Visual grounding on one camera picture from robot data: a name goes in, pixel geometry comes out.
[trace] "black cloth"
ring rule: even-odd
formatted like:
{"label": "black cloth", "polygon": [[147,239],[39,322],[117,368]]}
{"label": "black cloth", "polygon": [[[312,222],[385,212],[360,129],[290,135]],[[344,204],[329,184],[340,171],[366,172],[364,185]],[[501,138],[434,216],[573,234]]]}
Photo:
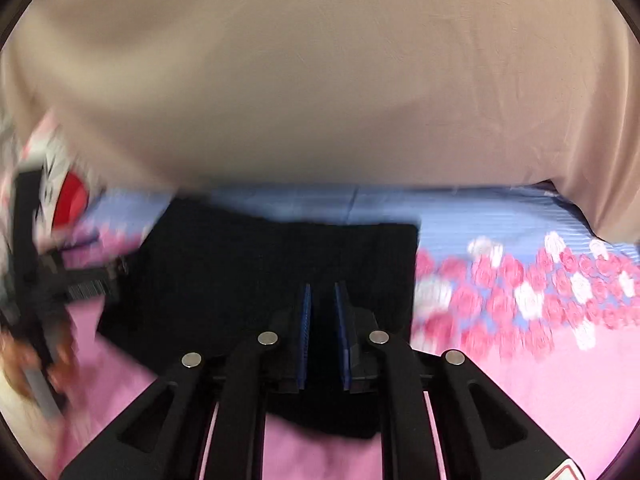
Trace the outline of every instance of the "black cloth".
{"label": "black cloth", "polygon": [[187,352],[228,354],[265,330],[274,312],[312,286],[310,387],[272,396],[268,410],[307,428],[347,436],[378,430],[374,396],[340,392],[333,308],[335,282],[351,303],[372,310],[380,328],[409,336],[417,228],[279,223],[190,199],[174,200],[129,259],[121,301],[98,331],[162,374]]}

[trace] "pink bedsheet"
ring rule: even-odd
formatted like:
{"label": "pink bedsheet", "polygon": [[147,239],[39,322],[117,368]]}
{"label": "pink bedsheet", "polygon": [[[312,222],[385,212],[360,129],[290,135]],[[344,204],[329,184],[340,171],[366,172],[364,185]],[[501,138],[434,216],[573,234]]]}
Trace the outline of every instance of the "pink bedsheet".
{"label": "pink bedsheet", "polygon": [[[95,336],[100,310],[98,301],[71,308],[81,383],[60,453],[61,468],[153,380],[147,370]],[[599,324],[588,335],[597,345],[581,349],[574,330],[555,330],[554,351],[543,359],[527,351],[501,359],[493,345],[477,363],[579,464],[587,480],[595,480],[640,417],[640,376],[635,373],[639,335],[634,323],[617,330]],[[379,480],[380,440],[327,437],[270,417],[263,478]]]}

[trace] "silver screw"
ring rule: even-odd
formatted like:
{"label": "silver screw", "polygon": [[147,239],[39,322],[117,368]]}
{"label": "silver screw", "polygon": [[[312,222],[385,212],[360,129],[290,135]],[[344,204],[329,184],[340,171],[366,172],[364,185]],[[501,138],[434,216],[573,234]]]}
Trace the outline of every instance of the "silver screw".
{"label": "silver screw", "polygon": [[195,368],[202,362],[202,356],[196,352],[190,352],[182,356],[182,366]]}
{"label": "silver screw", "polygon": [[258,343],[261,345],[275,345],[278,342],[278,334],[275,332],[262,332],[258,336]]}
{"label": "silver screw", "polygon": [[376,345],[383,345],[387,341],[389,341],[389,334],[384,330],[374,330],[369,334],[369,341],[375,343]]}
{"label": "silver screw", "polygon": [[465,355],[459,350],[449,350],[444,355],[444,358],[447,360],[447,363],[456,366],[465,362]]}

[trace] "white sticker with red border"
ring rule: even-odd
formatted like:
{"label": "white sticker with red border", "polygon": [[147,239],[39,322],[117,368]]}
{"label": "white sticker with red border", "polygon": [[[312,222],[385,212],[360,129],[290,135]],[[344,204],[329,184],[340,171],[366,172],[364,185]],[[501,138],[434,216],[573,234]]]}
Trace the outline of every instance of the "white sticker with red border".
{"label": "white sticker with red border", "polygon": [[558,469],[553,471],[545,480],[584,480],[582,473],[575,465],[575,462],[568,458]]}

